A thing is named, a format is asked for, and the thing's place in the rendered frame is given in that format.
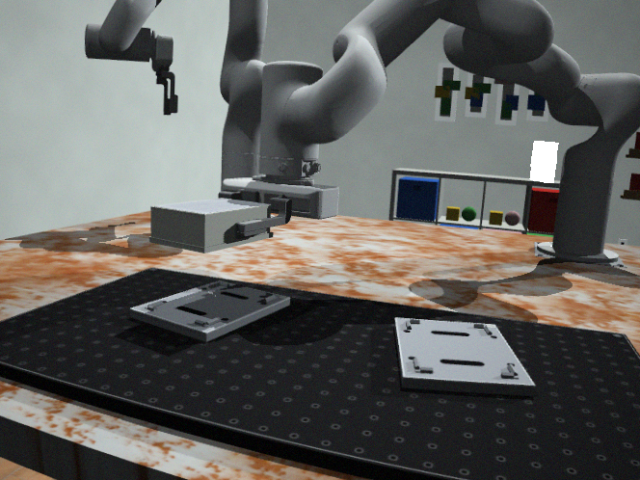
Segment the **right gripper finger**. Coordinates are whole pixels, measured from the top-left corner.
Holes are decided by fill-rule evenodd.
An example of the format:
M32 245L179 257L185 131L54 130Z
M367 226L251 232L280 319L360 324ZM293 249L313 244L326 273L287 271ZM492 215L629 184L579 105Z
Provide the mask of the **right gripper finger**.
M174 76L173 72L171 72L169 70L170 70L169 66L163 67L163 65L162 65L162 66L159 67L159 71L161 71L161 77L163 79L170 79L171 80L170 113L177 113L178 96L176 94L174 94L175 76Z
M168 98L168 80L161 79L161 71L156 71L156 84L164 85L164 115L170 115L170 99Z

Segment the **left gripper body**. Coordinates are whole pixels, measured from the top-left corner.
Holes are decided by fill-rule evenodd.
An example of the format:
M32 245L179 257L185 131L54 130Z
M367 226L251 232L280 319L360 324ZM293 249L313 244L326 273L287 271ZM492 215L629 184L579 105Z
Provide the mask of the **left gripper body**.
M266 176L232 178L223 181L223 191L258 191L259 202L264 203L264 193L284 194L292 200L291 216L310 219L334 217L338 212L339 188L314 184L309 180L281 180Z

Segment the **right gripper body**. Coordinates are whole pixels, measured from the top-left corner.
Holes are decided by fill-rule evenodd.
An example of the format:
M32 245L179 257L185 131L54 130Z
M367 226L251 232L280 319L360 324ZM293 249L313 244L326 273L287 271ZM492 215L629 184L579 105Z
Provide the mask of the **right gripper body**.
M153 71L159 70L159 67L163 65L171 66L173 63L173 36L157 35L155 40L155 31L153 34L153 49L152 49L152 63Z

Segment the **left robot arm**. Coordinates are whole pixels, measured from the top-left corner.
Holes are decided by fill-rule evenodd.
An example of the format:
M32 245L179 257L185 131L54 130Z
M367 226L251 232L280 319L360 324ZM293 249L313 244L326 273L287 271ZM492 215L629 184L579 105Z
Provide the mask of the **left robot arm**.
M580 74L553 44L552 18L536 0L374 0L336 36L335 65L324 76L310 63L266 64L259 173L281 180L320 173L316 144L343 137L378 104L386 67L439 18L451 23L443 49L455 67L538 93L559 122L599 127L565 152L553 241L537 250L617 261L604 243L617 158L640 127L640 76Z

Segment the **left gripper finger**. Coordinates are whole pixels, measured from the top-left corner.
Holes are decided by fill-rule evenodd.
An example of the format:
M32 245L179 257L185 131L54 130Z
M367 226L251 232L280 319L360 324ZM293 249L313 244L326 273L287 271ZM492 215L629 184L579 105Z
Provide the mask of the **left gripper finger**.
M236 223L236 239L259 235L266 232L267 227L286 225L290 221L292 200L288 199L284 194L264 193L264 203L271 204L271 211L278 211L279 215L277 217Z
M258 191L250 190L238 190L237 193L219 192L218 199L219 198L259 202L259 193Z

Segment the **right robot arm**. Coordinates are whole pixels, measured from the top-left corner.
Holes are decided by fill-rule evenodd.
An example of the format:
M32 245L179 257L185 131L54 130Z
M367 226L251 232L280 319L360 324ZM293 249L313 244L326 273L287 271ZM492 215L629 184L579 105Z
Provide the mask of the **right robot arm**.
M149 62L153 34L143 25L161 1L116 0L103 24L86 26L87 58ZM261 62L261 55L267 6L268 0L229 0L220 78L221 95L228 104L222 139L221 192L225 179L265 176L258 172L258 164L262 70L266 65Z

